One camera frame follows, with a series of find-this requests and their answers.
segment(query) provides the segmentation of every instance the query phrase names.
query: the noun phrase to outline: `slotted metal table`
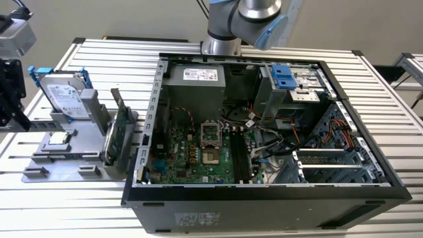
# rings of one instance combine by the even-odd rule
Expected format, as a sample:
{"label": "slotted metal table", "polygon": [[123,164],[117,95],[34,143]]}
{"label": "slotted metal table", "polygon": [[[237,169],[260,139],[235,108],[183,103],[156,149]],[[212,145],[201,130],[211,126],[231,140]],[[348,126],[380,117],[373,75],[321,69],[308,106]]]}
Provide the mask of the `slotted metal table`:
{"label": "slotted metal table", "polygon": [[[137,131],[148,106],[157,54],[199,54],[193,43],[84,40],[74,42],[56,69],[89,72],[100,103],[116,109],[109,93],[119,88],[139,112]],[[423,237],[423,122],[363,56],[351,51],[243,47],[247,57],[324,60],[361,120],[408,187],[413,199],[347,231],[307,233],[189,234],[189,237],[420,238]],[[25,112],[49,119],[50,105],[37,93]],[[0,144],[0,171],[20,172],[29,164],[42,133],[9,133]],[[151,237],[131,209],[120,207],[124,182],[22,183],[21,174],[0,175],[1,237]]]}

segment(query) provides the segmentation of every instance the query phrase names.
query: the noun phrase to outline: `black panel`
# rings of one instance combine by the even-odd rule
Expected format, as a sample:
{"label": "black panel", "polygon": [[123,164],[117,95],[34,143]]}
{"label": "black panel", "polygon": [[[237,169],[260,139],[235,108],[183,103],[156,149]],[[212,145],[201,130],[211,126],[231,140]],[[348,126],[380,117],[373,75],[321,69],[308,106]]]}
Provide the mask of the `black panel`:
{"label": "black panel", "polygon": [[415,58],[415,56],[412,54],[409,54],[409,53],[403,53],[403,56],[405,58],[408,58],[408,59],[413,59]]}
{"label": "black panel", "polygon": [[363,216],[365,213],[371,212],[376,208],[379,208],[380,205],[361,205],[356,206],[348,213],[345,213],[341,217],[323,223],[319,225],[319,227],[341,227],[351,221],[353,221],[356,218]]}
{"label": "black panel", "polygon": [[341,85],[339,84],[336,77],[335,77],[327,63],[324,61],[319,61],[319,66],[320,66],[323,73],[324,73],[324,75],[325,75],[325,77],[332,85],[333,90],[336,91],[337,99],[339,100],[348,99],[348,96],[344,92],[344,89],[343,89]]}
{"label": "black panel", "polygon": [[405,73],[405,70],[400,66],[373,65],[373,68],[376,69],[384,80],[388,82],[388,84],[396,81]]}
{"label": "black panel", "polygon": [[176,42],[188,43],[184,39],[167,39],[167,38],[147,38],[147,37],[123,37],[123,36],[104,36],[104,40],[117,40],[117,41],[157,41],[157,42]]}
{"label": "black panel", "polygon": [[76,37],[72,41],[72,44],[81,44],[85,42],[85,38],[81,38],[81,37]]}
{"label": "black panel", "polygon": [[355,54],[356,56],[364,56],[364,54],[363,54],[361,51],[352,50],[351,52],[352,52],[352,54]]}

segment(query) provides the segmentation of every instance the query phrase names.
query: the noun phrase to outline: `cable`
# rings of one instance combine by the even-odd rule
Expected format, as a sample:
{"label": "cable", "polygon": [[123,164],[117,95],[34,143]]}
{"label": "cable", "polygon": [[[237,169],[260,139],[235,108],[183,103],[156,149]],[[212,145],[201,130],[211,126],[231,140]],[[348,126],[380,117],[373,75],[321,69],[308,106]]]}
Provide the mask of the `cable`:
{"label": "cable", "polygon": [[396,89],[397,86],[399,86],[409,77],[411,77],[411,75],[408,75],[408,76],[396,84],[396,86],[393,87],[393,89]]}
{"label": "cable", "polygon": [[[343,126],[347,126],[347,123],[343,120],[336,119],[336,121],[339,121]],[[349,139],[349,147],[355,147],[353,140],[344,130],[343,130],[343,134],[344,134],[344,139],[347,138]]]}
{"label": "cable", "polygon": [[267,178],[267,183],[269,183],[271,177],[273,176],[275,173],[277,173],[281,170],[281,168],[279,168],[277,170],[275,170],[271,175]]}
{"label": "cable", "polygon": [[284,150],[284,151],[271,151],[271,150],[265,150],[268,152],[268,155],[264,156],[261,159],[267,159],[271,156],[283,156],[283,155],[288,155],[292,153],[292,151],[295,151],[296,149],[301,148],[312,139],[316,139],[317,142],[320,141],[320,136],[319,135],[309,135],[305,140],[303,140],[299,144],[296,144],[295,146],[292,146],[289,149]]}
{"label": "cable", "polygon": [[235,124],[244,124],[245,121],[248,121],[248,120],[244,120],[244,121],[241,121],[241,120],[232,120],[232,119],[227,118],[224,115],[220,115],[220,118],[221,118],[225,122],[228,122],[228,123],[235,123]]}
{"label": "cable", "polygon": [[196,129],[195,129],[195,127],[193,127],[193,118],[192,118],[191,112],[189,112],[187,109],[184,109],[184,108],[172,108],[171,111],[173,111],[173,110],[183,110],[183,111],[185,111],[185,113],[188,114],[188,116],[189,116],[189,118],[191,118],[192,132],[195,132]]}
{"label": "cable", "polygon": [[417,105],[419,101],[420,101],[419,99],[415,100],[415,102],[413,102],[412,105],[411,105],[411,109],[415,108],[415,106]]}
{"label": "cable", "polygon": [[[255,112],[253,112],[253,109],[252,109],[252,104],[249,104],[249,111],[255,114],[255,116],[257,118],[261,119],[261,115],[257,115]],[[299,140],[299,137],[297,137],[297,134],[296,134],[296,130],[295,130],[295,121],[293,121],[293,118],[281,118],[281,117],[276,117],[277,119],[283,119],[283,120],[291,120],[291,128],[292,128],[292,132],[293,132],[293,135],[295,135],[295,138],[296,138],[296,141],[297,143],[300,142]]]}
{"label": "cable", "polygon": [[201,11],[203,11],[203,13],[204,13],[205,18],[208,19],[209,16],[207,16],[207,13],[205,13],[204,8],[203,8],[203,6],[201,6],[201,4],[200,4],[200,1],[199,1],[199,0],[196,0],[196,1],[197,1],[199,6],[200,6],[200,9],[201,9]]}
{"label": "cable", "polygon": [[209,12],[209,10],[208,10],[208,8],[207,8],[207,6],[205,6],[205,4],[204,4],[204,1],[201,0],[201,3],[203,3],[203,6],[204,6],[204,8],[205,8],[205,11],[207,11],[207,13]]}
{"label": "cable", "polygon": [[21,0],[12,0],[20,7],[26,7]]}
{"label": "cable", "polygon": [[[343,120],[339,120],[339,119],[331,119],[331,121],[329,121],[329,131],[328,131],[328,134],[327,134],[327,136],[325,136],[325,138],[324,138],[324,140],[323,140],[323,144],[329,140],[329,138],[331,138],[331,136],[332,136],[332,123],[336,123],[336,125],[337,126],[341,126],[341,125],[347,125],[347,123],[343,121]],[[349,147],[353,147],[353,141],[352,141],[352,138],[351,138],[351,136],[347,134],[347,132],[345,131],[343,131],[341,130],[341,135],[343,135],[343,138],[344,138],[344,140],[345,140],[345,143],[347,143],[347,146],[348,146],[348,148]]]}

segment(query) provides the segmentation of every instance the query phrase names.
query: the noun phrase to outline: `sticker label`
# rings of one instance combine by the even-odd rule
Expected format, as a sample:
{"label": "sticker label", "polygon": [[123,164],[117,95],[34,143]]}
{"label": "sticker label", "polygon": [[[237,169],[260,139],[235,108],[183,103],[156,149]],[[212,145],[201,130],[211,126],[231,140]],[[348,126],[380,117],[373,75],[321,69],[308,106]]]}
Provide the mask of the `sticker label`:
{"label": "sticker label", "polygon": [[253,113],[249,113],[248,117],[249,117],[249,119],[253,119],[256,117],[256,115]]}
{"label": "sticker label", "polygon": [[73,119],[86,119],[88,112],[80,100],[77,90],[69,85],[50,84],[46,86],[58,111]]}
{"label": "sticker label", "polygon": [[217,81],[217,69],[184,69],[184,80]]}
{"label": "sticker label", "polygon": [[220,212],[180,212],[175,213],[176,225],[184,226],[216,226]]}
{"label": "sticker label", "polygon": [[255,124],[255,122],[252,120],[247,121],[245,126],[251,127]]}

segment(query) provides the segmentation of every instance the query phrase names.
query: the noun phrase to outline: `blue plastic latch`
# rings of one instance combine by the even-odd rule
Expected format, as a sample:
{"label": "blue plastic latch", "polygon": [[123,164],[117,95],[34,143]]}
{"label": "blue plastic latch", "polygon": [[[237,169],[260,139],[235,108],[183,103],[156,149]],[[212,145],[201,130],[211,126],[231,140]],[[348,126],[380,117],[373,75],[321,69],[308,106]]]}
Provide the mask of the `blue plastic latch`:
{"label": "blue plastic latch", "polygon": [[53,72],[53,68],[38,68],[34,72],[38,74],[49,74],[50,72]]}
{"label": "blue plastic latch", "polygon": [[32,80],[34,82],[34,86],[37,86],[37,88],[38,88],[40,87],[40,81],[38,81],[37,76],[36,76],[33,71],[34,71],[34,66],[29,66],[28,67],[28,74],[29,74],[29,76],[30,76],[30,78],[32,78]]}
{"label": "blue plastic latch", "polygon": [[289,67],[285,65],[272,65],[272,77],[276,81],[276,88],[295,89],[296,82],[292,77]]}
{"label": "blue plastic latch", "polygon": [[92,83],[91,83],[91,79],[89,79],[89,74],[88,74],[88,71],[85,70],[84,67],[81,68],[80,73],[81,73],[81,75],[84,76],[85,88],[92,88]]}

